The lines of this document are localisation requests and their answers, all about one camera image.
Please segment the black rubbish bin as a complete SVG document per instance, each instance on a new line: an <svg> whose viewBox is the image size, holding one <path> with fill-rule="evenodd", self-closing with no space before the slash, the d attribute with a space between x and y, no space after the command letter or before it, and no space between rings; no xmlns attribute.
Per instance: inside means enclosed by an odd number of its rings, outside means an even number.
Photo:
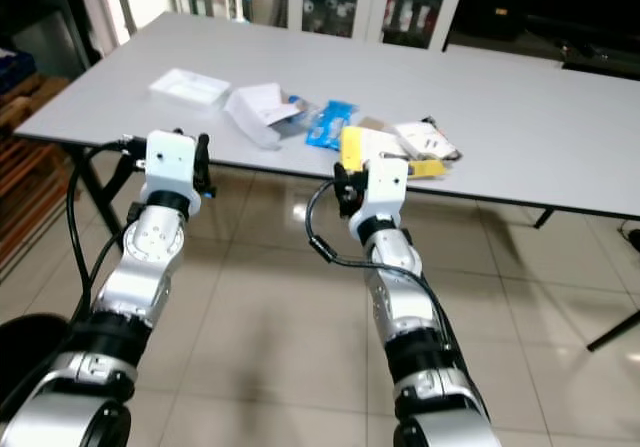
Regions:
<svg viewBox="0 0 640 447"><path fill-rule="evenodd" d="M28 374L44 368L58 350L69 322L51 313L15 316L0 325L0 421L12 419L20 400L32 389Z"/></svg>

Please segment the yellow packet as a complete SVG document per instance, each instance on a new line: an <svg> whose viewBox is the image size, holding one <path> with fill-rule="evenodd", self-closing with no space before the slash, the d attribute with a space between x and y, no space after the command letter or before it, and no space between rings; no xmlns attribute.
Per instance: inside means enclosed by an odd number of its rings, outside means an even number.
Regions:
<svg viewBox="0 0 640 447"><path fill-rule="evenodd" d="M340 133L340 165L344 171L364 171L372 159L399 158L407 160L411 179L429 179L447 176L449 168L443 160L428 159L413 154L394 133L370 130L365 127L344 127Z"/></svg>

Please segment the blue snack packet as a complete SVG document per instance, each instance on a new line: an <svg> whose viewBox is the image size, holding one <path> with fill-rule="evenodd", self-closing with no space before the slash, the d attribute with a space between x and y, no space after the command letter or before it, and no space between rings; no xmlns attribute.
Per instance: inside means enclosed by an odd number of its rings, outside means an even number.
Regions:
<svg viewBox="0 0 640 447"><path fill-rule="evenodd" d="M339 151L342 132L357 117L358 107L348 101L330 100L310 118L305 142L312 147Z"/></svg>

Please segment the white crumpled paper bag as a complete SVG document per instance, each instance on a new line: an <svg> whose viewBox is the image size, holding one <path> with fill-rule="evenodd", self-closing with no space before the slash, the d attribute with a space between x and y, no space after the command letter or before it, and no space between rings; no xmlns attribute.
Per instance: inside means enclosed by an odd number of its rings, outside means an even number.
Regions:
<svg viewBox="0 0 640 447"><path fill-rule="evenodd" d="M301 136L307 128L297 122L302 110L285 99L279 83L259 83L230 92L224 112L248 140L262 150L279 150L284 139Z"/></svg>

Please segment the white plastic tray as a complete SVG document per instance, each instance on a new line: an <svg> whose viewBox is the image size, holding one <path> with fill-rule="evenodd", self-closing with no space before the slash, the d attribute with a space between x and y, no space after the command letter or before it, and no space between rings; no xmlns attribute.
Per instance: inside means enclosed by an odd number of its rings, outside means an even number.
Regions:
<svg viewBox="0 0 640 447"><path fill-rule="evenodd" d="M172 68L148 86L152 98L209 109L230 89L230 82L187 69Z"/></svg>

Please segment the clear plastic wrapper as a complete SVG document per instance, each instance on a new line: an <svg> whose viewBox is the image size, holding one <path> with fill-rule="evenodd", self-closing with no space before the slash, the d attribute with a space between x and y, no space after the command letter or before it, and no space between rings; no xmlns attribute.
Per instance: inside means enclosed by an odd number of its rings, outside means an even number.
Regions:
<svg viewBox="0 0 640 447"><path fill-rule="evenodd" d="M287 101L292 107L297 108L298 113L284 119L282 124L280 124L280 132L282 132L284 139L306 135L306 133L310 131L312 123L315 122L317 115L323 112L324 104L316 103L316 101L310 101L293 94L288 96Z"/></svg>

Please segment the white printed packet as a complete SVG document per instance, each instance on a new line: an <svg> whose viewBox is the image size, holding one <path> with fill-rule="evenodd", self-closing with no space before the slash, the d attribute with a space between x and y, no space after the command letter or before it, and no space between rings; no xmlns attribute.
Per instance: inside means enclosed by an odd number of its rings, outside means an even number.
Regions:
<svg viewBox="0 0 640 447"><path fill-rule="evenodd" d="M433 118L421 121L393 124L390 127L399 145L416 159L435 159L440 162L457 162L462 153L447 136L436 127Z"/></svg>

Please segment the grey table with black legs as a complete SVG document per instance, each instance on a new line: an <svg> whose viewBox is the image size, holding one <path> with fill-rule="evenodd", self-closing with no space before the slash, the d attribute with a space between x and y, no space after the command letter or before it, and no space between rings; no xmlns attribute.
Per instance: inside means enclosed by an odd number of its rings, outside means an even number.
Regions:
<svg viewBox="0 0 640 447"><path fill-rule="evenodd" d="M447 177L413 182L417 194L640 220L640 82L189 14L156 18L18 135L81 147L155 130L207 133L216 165L332 177L334 153L297 139L261 149L220 109L152 98L148 86L174 68L352 101L378 121L433 118L463 156Z"/></svg>

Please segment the wooden pallet stack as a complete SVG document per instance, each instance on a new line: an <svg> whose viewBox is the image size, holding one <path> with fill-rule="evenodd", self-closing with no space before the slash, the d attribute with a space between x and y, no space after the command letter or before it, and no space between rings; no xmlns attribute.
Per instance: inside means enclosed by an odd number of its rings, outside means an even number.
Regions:
<svg viewBox="0 0 640 447"><path fill-rule="evenodd" d="M50 217L67 178L65 156L50 142L22 139L17 128L49 104L70 81L32 75L0 98L0 269L12 268L20 251Z"/></svg>

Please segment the white glass door cabinet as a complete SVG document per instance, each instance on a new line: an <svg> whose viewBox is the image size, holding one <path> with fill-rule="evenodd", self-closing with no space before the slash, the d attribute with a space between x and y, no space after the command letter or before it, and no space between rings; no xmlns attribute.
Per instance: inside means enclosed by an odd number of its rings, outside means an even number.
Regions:
<svg viewBox="0 0 640 447"><path fill-rule="evenodd" d="M460 0L288 0L294 31L444 51Z"/></svg>

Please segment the blue crate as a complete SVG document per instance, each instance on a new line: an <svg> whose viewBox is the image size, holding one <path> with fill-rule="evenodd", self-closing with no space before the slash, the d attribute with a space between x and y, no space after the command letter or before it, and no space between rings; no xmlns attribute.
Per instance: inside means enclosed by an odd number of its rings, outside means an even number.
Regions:
<svg viewBox="0 0 640 447"><path fill-rule="evenodd" d="M28 77L36 75L38 69L35 58L26 51L1 49L0 54L1 94L12 91Z"/></svg>

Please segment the black shelf unit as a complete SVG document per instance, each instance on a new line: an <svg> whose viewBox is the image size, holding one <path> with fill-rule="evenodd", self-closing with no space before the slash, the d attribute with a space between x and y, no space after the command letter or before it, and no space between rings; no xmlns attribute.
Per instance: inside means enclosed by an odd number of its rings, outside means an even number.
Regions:
<svg viewBox="0 0 640 447"><path fill-rule="evenodd" d="M84 0L0 0L0 48L31 54L42 75L69 80L102 57Z"/></svg>

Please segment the dark low cabinet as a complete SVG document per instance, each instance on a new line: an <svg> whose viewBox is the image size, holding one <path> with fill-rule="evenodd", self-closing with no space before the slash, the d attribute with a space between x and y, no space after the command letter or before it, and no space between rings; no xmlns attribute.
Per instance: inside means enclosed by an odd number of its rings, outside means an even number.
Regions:
<svg viewBox="0 0 640 447"><path fill-rule="evenodd" d="M640 0L460 0L448 41L640 81Z"/></svg>

